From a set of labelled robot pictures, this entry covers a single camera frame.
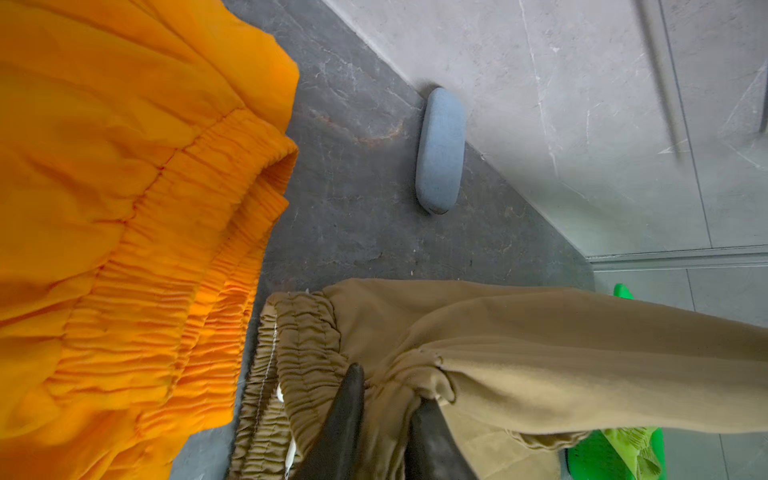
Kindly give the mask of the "grey oval case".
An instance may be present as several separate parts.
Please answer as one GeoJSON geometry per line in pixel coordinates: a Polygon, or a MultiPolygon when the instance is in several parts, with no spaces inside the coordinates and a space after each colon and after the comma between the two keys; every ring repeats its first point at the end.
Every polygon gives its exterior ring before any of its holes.
{"type": "Polygon", "coordinates": [[[422,123],[416,160],[415,191],[430,214],[451,210],[460,192],[467,112],[460,98],[437,87],[430,92],[422,123]]]}

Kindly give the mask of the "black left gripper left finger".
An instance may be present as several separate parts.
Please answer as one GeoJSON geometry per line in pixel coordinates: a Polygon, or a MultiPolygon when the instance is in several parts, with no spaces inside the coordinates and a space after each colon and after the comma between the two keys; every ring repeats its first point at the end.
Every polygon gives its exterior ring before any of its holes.
{"type": "Polygon", "coordinates": [[[292,478],[350,479],[358,458],[363,414],[364,370],[352,364],[313,447],[292,478]]]}

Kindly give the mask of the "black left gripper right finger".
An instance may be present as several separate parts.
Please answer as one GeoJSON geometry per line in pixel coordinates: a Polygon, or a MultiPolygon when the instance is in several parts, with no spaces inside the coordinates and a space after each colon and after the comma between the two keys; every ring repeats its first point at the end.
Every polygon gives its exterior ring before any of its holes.
{"type": "Polygon", "coordinates": [[[405,478],[477,479],[454,441],[436,400],[424,399],[411,417],[405,452],[405,478]]]}

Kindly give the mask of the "lime green shorts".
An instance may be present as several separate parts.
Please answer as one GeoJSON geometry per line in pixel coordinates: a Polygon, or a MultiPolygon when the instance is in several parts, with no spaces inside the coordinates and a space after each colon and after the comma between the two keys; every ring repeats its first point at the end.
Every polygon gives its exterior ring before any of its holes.
{"type": "Polygon", "coordinates": [[[663,431],[659,427],[605,429],[602,434],[623,463],[625,479],[666,479],[663,431]]]}

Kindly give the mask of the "orange shorts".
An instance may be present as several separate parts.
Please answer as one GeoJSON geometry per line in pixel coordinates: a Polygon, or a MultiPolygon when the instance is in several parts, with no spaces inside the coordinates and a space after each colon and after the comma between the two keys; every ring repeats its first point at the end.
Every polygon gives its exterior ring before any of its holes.
{"type": "Polygon", "coordinates": [[[235,414],[299,80],[219,1],[1,5],[1,475],[165,479],[235,414]]]}

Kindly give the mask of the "green plastic basket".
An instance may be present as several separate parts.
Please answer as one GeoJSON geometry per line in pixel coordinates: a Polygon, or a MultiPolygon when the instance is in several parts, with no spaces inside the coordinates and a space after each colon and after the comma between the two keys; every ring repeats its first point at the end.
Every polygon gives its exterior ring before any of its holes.
{"type": "Polygon", "coordinates": [[[602,431],[593,431],[575,447],[566,450],[566,466],[571,478],[576,480],[635,480],[623,477],[623,473],[625,473],[623,463],[602,431]]]}

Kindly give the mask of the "khaki brown shorts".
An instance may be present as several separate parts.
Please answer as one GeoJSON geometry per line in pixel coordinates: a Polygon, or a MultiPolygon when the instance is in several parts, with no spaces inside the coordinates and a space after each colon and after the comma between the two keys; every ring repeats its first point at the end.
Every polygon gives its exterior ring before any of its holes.
{"type": "Polygon", "coordinates": [[[358,479],[404,477],[428,399],[482,479],[555,479],[595,430],[767,427],[764,328],[569,288],[350,279],[267,299],[229,477],[291,473],[353,364],[358,479]]]}

